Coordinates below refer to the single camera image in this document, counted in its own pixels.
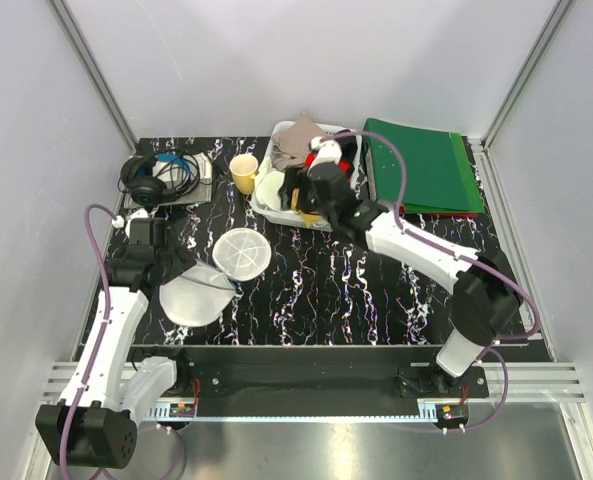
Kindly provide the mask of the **white bra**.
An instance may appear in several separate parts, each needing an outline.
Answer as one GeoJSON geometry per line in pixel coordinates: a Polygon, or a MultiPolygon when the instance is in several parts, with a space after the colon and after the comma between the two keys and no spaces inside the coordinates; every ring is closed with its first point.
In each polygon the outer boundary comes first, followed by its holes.
{"type": "Polygon", "coordinates": [[[285,174],[272,170],[255,179],[255,195],[257,202],[265,209],[281,211],[282,202],[280,189],[284,184],[285,174]]]}

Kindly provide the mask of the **white mesh laundry bag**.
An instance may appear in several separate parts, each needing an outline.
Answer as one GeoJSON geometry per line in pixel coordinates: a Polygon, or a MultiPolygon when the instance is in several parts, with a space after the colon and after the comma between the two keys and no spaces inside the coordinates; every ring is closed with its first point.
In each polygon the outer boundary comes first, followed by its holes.
{"type": "Polygon", "coordinates": [[[215,322],[233,300],[235,284],[259,277],[269,266],[271,254],[269,241],[255,230],[226,232],[214,245],[212,264],[198,261],[160,287],[162,310],[181,327],[215,322]]]}

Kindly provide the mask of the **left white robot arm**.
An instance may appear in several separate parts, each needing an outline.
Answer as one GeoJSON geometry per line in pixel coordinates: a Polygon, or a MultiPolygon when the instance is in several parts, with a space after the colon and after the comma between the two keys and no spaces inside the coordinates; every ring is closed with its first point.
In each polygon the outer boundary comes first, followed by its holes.
{"type": "Polygon", "coordinates": [[[40,406],[35,425],[65,478],[73,467],[123,469],[138,428],[158,399],[184,394],[192,372],[186,356],[150,356],[122,379],[133,336],[152,294],[193,262],[167,241],[160,218],[136,218],[128,240],[104,261],[98,310],[80,360],[54,404],[40,406]]]}

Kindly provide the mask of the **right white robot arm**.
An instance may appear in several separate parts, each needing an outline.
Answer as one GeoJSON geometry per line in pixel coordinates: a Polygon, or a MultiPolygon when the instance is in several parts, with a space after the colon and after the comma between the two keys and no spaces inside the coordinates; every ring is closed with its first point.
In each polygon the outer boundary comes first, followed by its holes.
{"type": "Polygon", "coordinates": [[[466,371],[519,313],[523,300],[506,255],[478,252],[439,238],[395,210],[361,199],[334,163],[292,168],[278,190],[283,210],[319,214],[343,239],[420,272],[451,295],[452,331],[436,355],[430,384],[452,396],[466,371]]]}

